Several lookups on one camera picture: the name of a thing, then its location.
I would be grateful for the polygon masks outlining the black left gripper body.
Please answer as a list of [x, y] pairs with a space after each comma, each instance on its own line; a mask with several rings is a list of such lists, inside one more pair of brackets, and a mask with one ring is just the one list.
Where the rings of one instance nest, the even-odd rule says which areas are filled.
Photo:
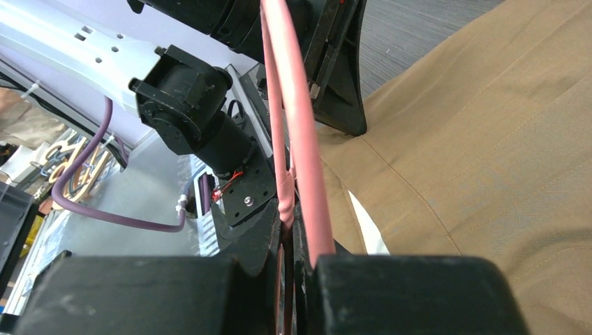
[[[323, 43], [316, 36], [318, 10], [314, 1], [287, 1], [306, 65], [322, 59]], [[233, 52], [263, 64], [260, 2], [246, 0], [129, 1], [134, 13], [149, 6], [214, 40]]]

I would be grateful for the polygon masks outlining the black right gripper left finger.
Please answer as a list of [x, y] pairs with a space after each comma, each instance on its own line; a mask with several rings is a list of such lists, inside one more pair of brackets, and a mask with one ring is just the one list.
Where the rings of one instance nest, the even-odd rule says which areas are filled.
[[212, 257], [82, 257], [58, 261], [16, 334], [272, 334], [279, 216], [256, 222]]

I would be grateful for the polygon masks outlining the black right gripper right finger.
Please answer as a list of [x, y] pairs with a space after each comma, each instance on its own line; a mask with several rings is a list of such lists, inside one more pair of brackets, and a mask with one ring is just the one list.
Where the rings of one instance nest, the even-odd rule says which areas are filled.
[[334, 255], [309, 262], [295, 207], [296, 334], [528, 334], [492, 262], [451, 255]]

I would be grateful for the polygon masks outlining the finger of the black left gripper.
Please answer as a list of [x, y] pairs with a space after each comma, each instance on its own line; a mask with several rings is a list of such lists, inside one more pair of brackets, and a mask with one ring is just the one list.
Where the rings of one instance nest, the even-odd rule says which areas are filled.
[[315, 120], [351, 136], [367, 131], [359, 64], [366, 4], [312, 1], [303, 44]]

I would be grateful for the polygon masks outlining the pink wire hanger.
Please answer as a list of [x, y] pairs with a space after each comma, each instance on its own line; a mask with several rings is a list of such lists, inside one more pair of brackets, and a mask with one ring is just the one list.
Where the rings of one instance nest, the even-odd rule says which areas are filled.
[[316, 267], [336, 247], [304, 62], [287, 3], [261, 1], [260, 16], [279, 218], [292, 228], [299, 190], [309, 263]]

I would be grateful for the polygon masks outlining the tan garment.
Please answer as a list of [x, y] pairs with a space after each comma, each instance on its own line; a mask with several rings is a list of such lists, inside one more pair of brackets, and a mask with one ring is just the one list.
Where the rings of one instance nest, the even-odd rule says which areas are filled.
[[591, 333], [591, 2], [504, 1], [319, 130], [352, 253], [471, 255], [532, 334]]

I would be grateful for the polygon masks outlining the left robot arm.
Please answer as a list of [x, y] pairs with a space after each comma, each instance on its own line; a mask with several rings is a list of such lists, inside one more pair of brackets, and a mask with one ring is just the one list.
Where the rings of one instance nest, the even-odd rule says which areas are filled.
[[[272, 147], [283, 161], [289, 132], [291, 167], [276, 173], [279, 211], [288, 221], [299, 189], [307, 228], [330, 228], [316, 124], [362, 135], [367, 123], [359, 79], [364, 1], [130, 1], [153, 8], [265, 66]], [[195, 154], [229, 177], [254, 142], [222, 103], [229, 74], [170, 45], [128, 37], [58, 1], [2, 1], [1, 44], [83, 81], [153, 128], [178, 155]]]

